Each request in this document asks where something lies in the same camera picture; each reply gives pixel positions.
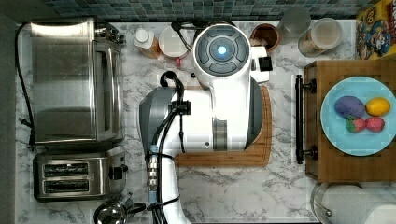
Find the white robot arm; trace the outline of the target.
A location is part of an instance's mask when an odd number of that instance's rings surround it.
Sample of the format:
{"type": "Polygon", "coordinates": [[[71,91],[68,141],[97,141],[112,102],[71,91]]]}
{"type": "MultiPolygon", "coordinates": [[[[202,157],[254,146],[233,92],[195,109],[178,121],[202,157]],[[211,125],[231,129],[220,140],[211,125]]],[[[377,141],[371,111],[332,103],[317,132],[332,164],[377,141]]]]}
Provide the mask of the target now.
{"type": "Polygon", "coordinates": [[[260,85],[272,69],[265,48],[230,23],[214,23],[200,29],[191,54],[199,89],[167,71],[139,104],[153,224],[191,224],[179,201],[177,154],[242,152],[262,128],[260,85]]]}

